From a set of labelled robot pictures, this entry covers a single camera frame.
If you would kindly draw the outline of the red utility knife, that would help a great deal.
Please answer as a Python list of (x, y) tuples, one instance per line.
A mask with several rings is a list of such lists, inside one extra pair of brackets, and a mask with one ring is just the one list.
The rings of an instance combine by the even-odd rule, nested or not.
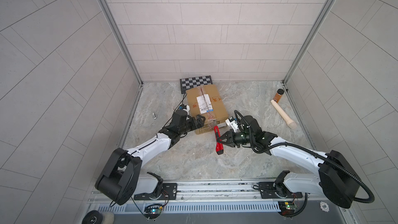
[(215, 133), (215, 137), (216, 137), (216, 153), (217, 155), (222, 155), (224, 153), (224, 148), (223, 148), (223, 144), (220, 142), (220, 131), (219, 131), (219, 127), (216, 125), (214, 126), (214, 133)]

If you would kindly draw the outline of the brown cardboard express box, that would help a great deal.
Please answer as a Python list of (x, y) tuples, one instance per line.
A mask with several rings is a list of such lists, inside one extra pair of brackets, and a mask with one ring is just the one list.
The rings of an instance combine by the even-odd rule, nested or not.
[(205, 117), (204, 126), (195, 130), (197, 135), (214, 130), (217, 125), (225, 126), (229, 118), (216, 85), (199, 86), (187, 90), (187, 100), (192, 117)]

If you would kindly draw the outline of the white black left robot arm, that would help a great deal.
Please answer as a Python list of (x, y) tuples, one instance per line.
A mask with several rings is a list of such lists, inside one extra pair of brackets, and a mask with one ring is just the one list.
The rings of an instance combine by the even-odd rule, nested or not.
[(186, 110), (176, 110), (171, 123), (147, 142), (128, 150), (115, 149), (102, 169), (95, 189), (118, 205), (125, 204), (134, 195), (147, 194), (153, 199), (159, 198), (163, 179), (151, 172), (141, 172), (142, 166), (172, 148), (182, 135), (202, 128), (205, 120), (202, 115), (192, 117)]

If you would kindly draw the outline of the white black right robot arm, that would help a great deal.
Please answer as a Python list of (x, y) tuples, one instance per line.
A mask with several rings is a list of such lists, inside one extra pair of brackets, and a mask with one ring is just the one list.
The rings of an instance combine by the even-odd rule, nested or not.
[(290, 143), (263, 131), (252, 116), (231, 117), (226, 125), (230, 129), (224, 134), (220, 134), (218, 126), (214, 127), (217, 154), (223, 153), (224, 146), (251, 148), (257, 154), (284, 158), (309, 171), (308, 174), (282, 171), (265, 192), (280, 198), (291, 198), (295, 194), (325, 196), (342, 208), (350, 208), (356, 201), (361, 179), (341, 153), (314, 151)]

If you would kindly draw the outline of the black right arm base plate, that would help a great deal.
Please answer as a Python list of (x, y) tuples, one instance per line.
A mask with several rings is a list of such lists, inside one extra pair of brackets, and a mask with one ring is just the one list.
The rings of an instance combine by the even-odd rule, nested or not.
[(253, 185), (252, 188), (260, 192), (261, 199), (303, 198), (301, 192), (292, 193), (282, 183), (276, 184), (271, 181), (263, 181)]

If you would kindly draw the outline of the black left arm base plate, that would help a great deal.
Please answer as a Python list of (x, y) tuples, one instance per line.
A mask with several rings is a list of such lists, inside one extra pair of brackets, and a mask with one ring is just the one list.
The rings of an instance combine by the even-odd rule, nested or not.
[(133, 197), (135, 201), (167, 201), (175, 200), (177, 194), (177, 183), (163, 183), (162, 186), (157, 186), (154, 192), (147, 194), (138, 194)]

